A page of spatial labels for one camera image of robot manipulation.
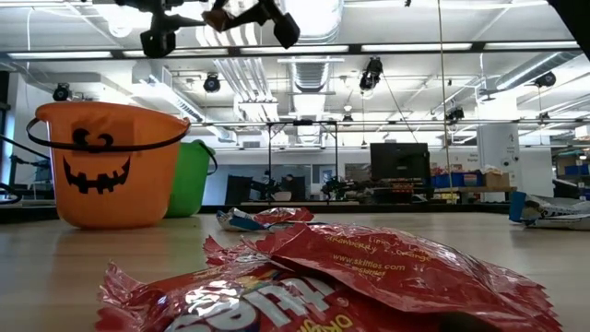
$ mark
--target cardboard box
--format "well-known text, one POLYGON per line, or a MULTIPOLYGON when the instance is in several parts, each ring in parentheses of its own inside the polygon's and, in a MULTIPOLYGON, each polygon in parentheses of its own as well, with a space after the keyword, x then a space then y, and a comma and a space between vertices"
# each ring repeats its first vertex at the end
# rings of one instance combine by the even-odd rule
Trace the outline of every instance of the cardboard box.
POLYGON ((509 187, 510 175, 508 173, 499 175, 496 173, 489 172, 484 174, 483 183, 487 187, 509 187))

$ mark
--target red candy wrapper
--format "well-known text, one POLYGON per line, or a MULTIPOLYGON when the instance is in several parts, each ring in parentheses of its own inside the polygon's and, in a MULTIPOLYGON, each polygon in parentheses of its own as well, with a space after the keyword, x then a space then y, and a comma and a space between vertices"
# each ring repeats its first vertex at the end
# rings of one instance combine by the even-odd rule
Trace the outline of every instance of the red candy wrapper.
POLYGON ((542 286, 403 231, 297 224, 249 245, 403 312, 465 313, 502 331, 561 331, 542 286))
POLYGON ((306 207, 273 207, 254 215, 254 220, 263 224, 284 221, 312 221, 313 214, 306 207))
POLYGON ((270 263, 231 263, 151 284, 110 264, 100 332, 437 332, 434 316, 405 314, 339 282, 270 263))

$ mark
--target television screen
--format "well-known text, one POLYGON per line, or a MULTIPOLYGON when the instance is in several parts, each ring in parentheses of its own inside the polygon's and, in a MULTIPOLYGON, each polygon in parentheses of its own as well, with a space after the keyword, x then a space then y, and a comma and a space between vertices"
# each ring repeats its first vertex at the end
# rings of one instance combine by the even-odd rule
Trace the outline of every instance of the television screen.
POLYGON ((371 143, 372 179, 430 179, 426 143, 371 143))

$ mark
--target table surface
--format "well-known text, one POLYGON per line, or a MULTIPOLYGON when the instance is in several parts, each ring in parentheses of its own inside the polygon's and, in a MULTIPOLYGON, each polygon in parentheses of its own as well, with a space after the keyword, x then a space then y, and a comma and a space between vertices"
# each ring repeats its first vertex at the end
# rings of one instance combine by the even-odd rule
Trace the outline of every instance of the table surface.
MULTIPOLYGON (((325 222, 392 227, 449 244, 523 273, 545 286, 564 331, 586 331, 590 312, 590 232, 523 230, 503 215, 333 214, 325 222)), ((62 221, 0 226, 0 323, 3 331, 91 331, 96 293, 112 260, 141 281, 205 267, 201 245, 240 234, 213 216, 166 220, 134 231, 78 231, 62 221)))

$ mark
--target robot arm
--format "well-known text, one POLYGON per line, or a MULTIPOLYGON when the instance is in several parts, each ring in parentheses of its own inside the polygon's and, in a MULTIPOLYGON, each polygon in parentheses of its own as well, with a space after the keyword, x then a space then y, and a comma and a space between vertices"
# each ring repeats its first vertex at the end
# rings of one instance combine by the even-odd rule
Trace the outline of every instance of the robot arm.
POLYGON ((139 11, 152 14, 149 30, 140 35, 144 54, 150 58, 161 58, 174 51, 176 49, 174 32, 182 27, 198 27, 207 24, 217 32, 223 32, 247 23, 256 22, 259 25, 264 25, 269 19, 272 19, 275 22, 275 36, 284 48, 288 49, 299 39, 300 29, 297 23, 289 13, 282 14, 274 0, 259 0, 256 5, 237 17, 223 9, 228 1, 215 0, 211 10, 203 13, 204 21, 165 14, 166 10, 170 10, 174 6, 181 6, 183 0, 115 0, 115 3, 119 6, 131 6, 139 11))
POLYGON ((301 31, 291 14, 282 14, 274 0, 259 0, 250 9, 239 16, 234 17, 223 10, 229 0, 216 0, 211 11, 203 13, 206 24, 217 32, 223 32, 232 28, 240 27, 248 23, 264 25, 269 19, 275 22, 275 37, 281 46, 288 49, 299 39, 301 31))

